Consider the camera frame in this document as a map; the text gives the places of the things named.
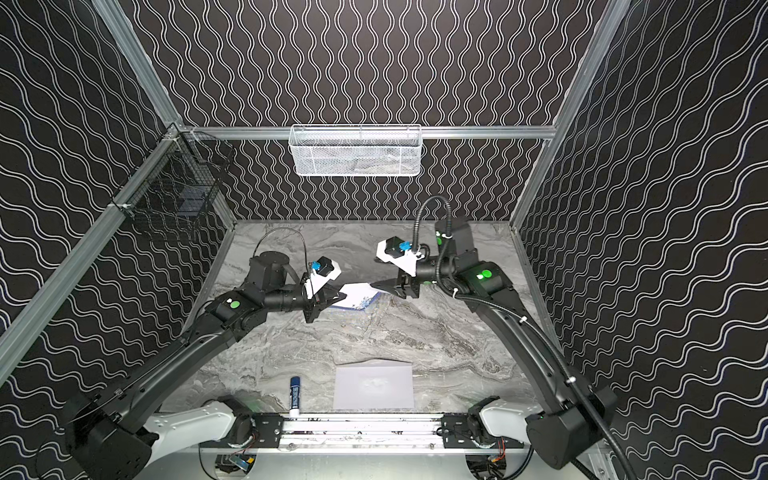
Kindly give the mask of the floral blue white letter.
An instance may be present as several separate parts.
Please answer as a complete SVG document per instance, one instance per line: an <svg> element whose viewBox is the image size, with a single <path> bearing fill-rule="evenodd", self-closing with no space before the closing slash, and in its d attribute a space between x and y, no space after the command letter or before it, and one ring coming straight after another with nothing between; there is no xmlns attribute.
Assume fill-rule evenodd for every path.
<svg viewBox="0 0 768 480"><path fill-rule="evenodd" d="M351 283L342 286L339 294L344 298L335 302L332 308L363 311L382 294L382 291L368 283Z"/></svg>

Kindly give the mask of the white envelope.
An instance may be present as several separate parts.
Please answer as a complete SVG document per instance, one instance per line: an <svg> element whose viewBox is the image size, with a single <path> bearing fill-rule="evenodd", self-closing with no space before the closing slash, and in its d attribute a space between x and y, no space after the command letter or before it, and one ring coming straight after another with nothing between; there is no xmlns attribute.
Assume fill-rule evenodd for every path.
<svg viewBox="0 0 768 480"><path fill-rule="evenodd" d="M414 405L411 363L371 359L336 368L335 410L401 410Z"/></svg>

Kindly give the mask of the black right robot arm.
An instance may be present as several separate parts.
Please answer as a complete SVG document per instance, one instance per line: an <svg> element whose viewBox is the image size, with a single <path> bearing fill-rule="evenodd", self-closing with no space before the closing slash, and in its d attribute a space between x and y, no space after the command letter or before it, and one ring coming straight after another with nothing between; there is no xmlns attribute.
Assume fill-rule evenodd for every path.
<svg viewBox="0 0 768 480"><path fill-rule="evenodd" d="M597 390L565 359L530 317L513 282L496 263L480 258L463 219L435 224L437 252L394 236L378 243L376 260L397 267L396 278L374 288L400 298L416 298L424 284L463 302L501 340L530 382L537 404L523 407L497 397L469 413L477 442L509 438L529 445L550 467L574 463L598 441L617 457L623 452L610 431L617 397Z"/></svg>

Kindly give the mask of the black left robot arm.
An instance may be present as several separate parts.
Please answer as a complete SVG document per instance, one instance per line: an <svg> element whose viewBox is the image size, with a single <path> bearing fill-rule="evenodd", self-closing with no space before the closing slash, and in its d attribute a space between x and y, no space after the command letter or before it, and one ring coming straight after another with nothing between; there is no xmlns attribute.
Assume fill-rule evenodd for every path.
<svg viewBox="0 0 768 480"><path fill-rule="evenodd" d="M177 414L158 408L208 361L266 322L271 312L300 312L306 322L344 299L341 273L327 257L296 275L287 255L263 252L243 283L216 297L176 340L127 378L96 394L70 398L62 413L64 448L91 479L133 479L147 465L208 442L245 449L259 437L252 410L232 397Z"/></svg>

